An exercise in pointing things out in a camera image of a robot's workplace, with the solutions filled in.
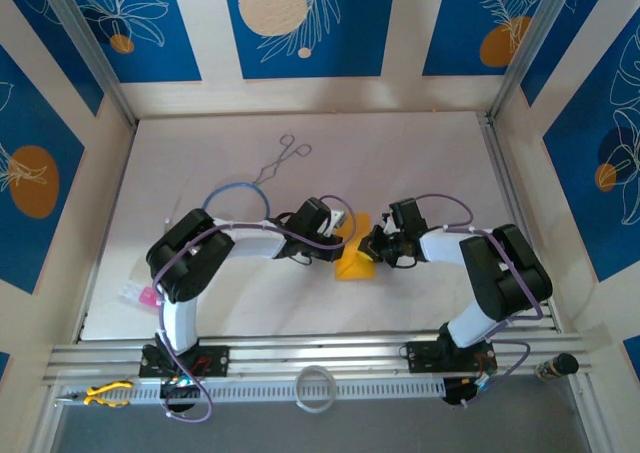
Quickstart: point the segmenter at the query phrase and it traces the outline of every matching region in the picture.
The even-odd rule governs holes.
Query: white board
[[[283,134],[306,157],[292,156],[262,184],[272,216],[308,197],[336,194],[372,221],[388,204],[427,192],[466,201],[475,226],[509,221],[474,113],[376,113],[200,117],[143,120],[118,201],[82,338],[149,338],[157,316],[121,297],[136,263],[163,234],[164,221],[200,207],[214,188],[253,181],[282,152]],[[463,220],[445,200],[424,200],[432,225]],[[260,198],[235,190],[209,213],[259,220]],[[198,332],[285,335],[438,328],[472,296],[462,267],[377,267],[375,280],[338,282],[334,266],[291,260],[230,260],[200,297]]]

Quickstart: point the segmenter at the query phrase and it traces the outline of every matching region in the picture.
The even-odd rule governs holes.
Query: yellow sponge
[[[351,216],[342,225],[336,234],[346,238],[353,229]],[[335,262],[336,280],[367,280],[375,278],[375,264],[365,255],[358,252],[358,246],[362,238],[371,231],[371,217],[367,213],[356,213],[356,233],[344,247],[342,258]]]

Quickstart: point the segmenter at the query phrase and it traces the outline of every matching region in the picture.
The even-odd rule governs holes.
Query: pliers
[[[63,396],[59,396],[56,398],[58,401],[65,402],[79,402],[82,401],[85,405],[90,405],[92,402],[96,402],[99,405],[109,406],[111,408],[118,408],[121,406],[127,406],[129,404],[129,400],[124,401],[109,401],[104,398],[100,398],[97,395],[105,393],[107,391],[114,390],[116,388],[131,388],[133,383],[130,381],[114,381],[112,383],[107,383],[106,385],[100,387],[91,387],[87,388],[85,392],[78,393],[68,393]]]

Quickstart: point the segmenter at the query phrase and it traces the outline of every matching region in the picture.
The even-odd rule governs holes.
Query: small bottle
[[[551,381],[565,375],[572,375],[580,368],[576,357],[570,353],[560,353],[549,361],[536,366],[535,374],[543,381]]]

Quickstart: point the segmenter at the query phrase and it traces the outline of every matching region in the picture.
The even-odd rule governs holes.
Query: scissors-like tweezers
[[[276,176],[280,165],[291,156],[298,155],[298,156],[304,157],[304,156],[307,156],[309,153],[311,153],[311,150],[312,150],[311,145],[308,145],[306,143],[298,146],[295,150],[290,151],[295,141],[296,141],[296,137],[293,135],[290,135],[290,134],[282,135],[282,137],[280,138],[280,144],[284,146],[284,150],[282,150],[282,153],[280,153],[276,161],[274,161],[270,165],[265,166],[260,170],[260,174],[258,175],[258,178],[256,178],[256,180],[253,182],[254,185],[258,186],[264,183],[265,181],[270,180],[271,178]]]

